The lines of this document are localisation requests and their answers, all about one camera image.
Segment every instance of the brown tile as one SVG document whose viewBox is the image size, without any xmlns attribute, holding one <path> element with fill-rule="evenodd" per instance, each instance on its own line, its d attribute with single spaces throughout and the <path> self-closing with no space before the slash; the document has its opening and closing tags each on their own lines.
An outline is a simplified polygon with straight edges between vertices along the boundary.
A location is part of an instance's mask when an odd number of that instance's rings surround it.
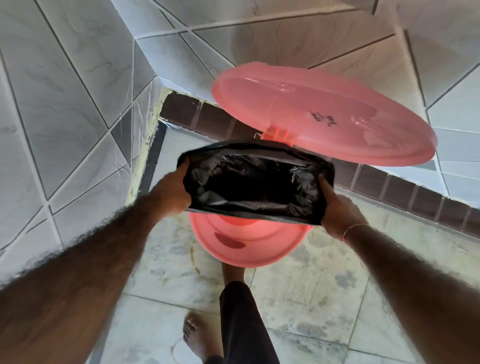
<svg viewBox="0 0 480 364">
<path fill-rule="evenodd" d="M 368 197 L 378 199 L 388 174 L 377 168 L 367 166 L 365 164 L 360 166 L 360 172 L 355 181 L 352 190 Z"/>
<path fill-rule="evenodd" d="M 412 182 L 390 176 L 382 202 L 406 211 L 415 186 Z"/>
<path fill-rule="evenodd" d="M 442 205 L 438 222 L 452 229 L 460 230 L 467 211 L 467 205 L 446 198 Z"/>
<path fill-rule="evenodd" d="M 335 167 L 335 185 L 349 190 L 353 177 L 355 177 L 358 163 L 335 158 L 332 158 L 332 163 Z"/>
<path fill-rule="evenodd" d="M 224 141 L 232 117 L 223 109 L 204 103 L 195 131 L 209 138 Z"/>
<path fill-rule="evenodd" d="M 435 221 L 435 216 L 442 202 L 442 195 L 424 187 L 419 187 L 411 212 L 430 221 Z"/>
<path fill-rule="evenodd" d="M 199 100 L 196 98 L 172 92 L 163 103 L 160 117 L 172 124 L 190 129 L 198 103 Z"/>
<path fill-rule="evenodd" d="M 472 208 L 463 231 L 468 235 L 480 239 L 480 210 Z"/>
<path fill-rule="evenodd" d="M 231 139 L 254 138 L 257 133 L 261 132 L 237 120 L 233 127 Z"/>
</svg>

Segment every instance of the black pants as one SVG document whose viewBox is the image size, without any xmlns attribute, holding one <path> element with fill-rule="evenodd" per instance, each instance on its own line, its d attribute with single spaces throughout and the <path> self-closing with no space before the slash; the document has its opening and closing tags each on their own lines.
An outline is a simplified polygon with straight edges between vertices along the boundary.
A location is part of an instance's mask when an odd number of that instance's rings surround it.
<svg viewBox="0 0 480 364">
<path fill-rule="evenodd" d="M 250 288 L 230 282 L 220 295 L 223 354 L 204 364 L 279 364 Z"/>
</svg>

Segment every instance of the person's left hand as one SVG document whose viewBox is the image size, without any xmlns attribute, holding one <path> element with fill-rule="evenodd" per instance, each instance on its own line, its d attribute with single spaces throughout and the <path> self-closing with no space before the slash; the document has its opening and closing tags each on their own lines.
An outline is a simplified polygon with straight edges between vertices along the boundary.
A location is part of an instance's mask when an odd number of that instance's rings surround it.
<svg viewBox="0 0 480 364">
<path fill-rule="evenodd" d="M 166 174 L 148 194 L 155 199 L 155 205 L 159 208 L 159 220 L 162 218 L 161 215 L 178 215 L 192 203 L 192 198 L 183 186 L 183 177 L 187 173 L 188 164 L 187 159 L 175 172 Z"/>
</svg>

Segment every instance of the hairy forearm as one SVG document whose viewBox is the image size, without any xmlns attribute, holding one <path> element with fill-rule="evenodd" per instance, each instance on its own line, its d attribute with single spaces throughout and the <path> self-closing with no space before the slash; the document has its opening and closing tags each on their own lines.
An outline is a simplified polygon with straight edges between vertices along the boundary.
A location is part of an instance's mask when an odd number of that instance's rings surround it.
<svg viewBox="0 0 480 364">
<path fill-rule="evenodd" d="M 84 363 L 156 223 L 151 204 L 139 199 L 0 291 L 1 363 Z"/>
<path fill-rule="evenodd" d="M 428 364 L 480 359 L 480 294 L 435 269 L 378 231 L 352 228 L 359 255 Z"/>
</svg>

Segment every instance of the hand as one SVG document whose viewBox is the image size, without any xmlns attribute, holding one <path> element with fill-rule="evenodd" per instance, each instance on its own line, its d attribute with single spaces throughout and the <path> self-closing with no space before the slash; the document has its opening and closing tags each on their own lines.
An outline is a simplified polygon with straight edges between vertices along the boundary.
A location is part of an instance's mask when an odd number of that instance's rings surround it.
<svg viewBox="0 0 480 364">
<path fill-rule="evenodd" d="M 148 194 L 155 200 L 155 205 L 159 209 L 158 220 L 164 216 L 178 215 L 192 203 L 192 198 L 183 186 L 183 177 L 187 173 L 188 164 L 187 159 L 175 172 L 166 174 Z"/>
<path fill-rule="evenodd" d="M 323 176 L 319 177 L 320 187 L 327 201 L 322 226 L 327 234 L 342 240 L 345 232 L 354 225 L 368 225 L 357 205 L 346 196 L 336 194 Z"/>
</svg>

